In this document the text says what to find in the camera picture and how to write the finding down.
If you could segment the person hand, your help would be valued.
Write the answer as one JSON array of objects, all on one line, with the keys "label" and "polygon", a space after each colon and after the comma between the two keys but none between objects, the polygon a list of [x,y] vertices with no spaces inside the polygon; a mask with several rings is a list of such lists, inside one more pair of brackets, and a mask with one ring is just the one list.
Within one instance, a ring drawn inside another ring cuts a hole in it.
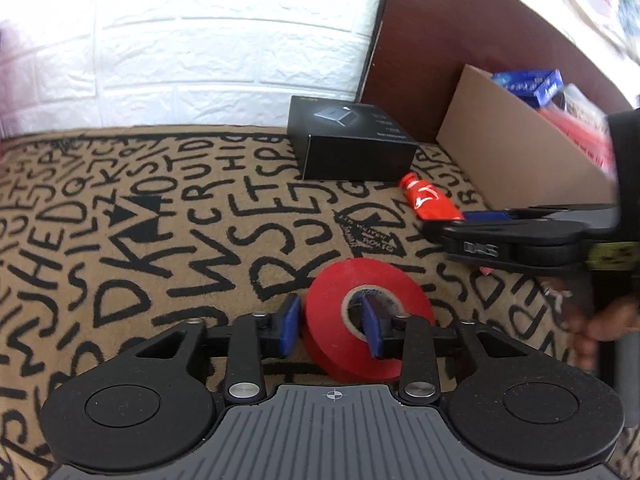
[{"label": "person hand", "polygon": [[575,364],[585,372],[597,369],[601,342],[616,341],[639,331],[638,295],[614,299],[602,311],[596,312],[590,285],[583,280],[544,278],[542,287],[562,300],[563,324],[573,334]]}]

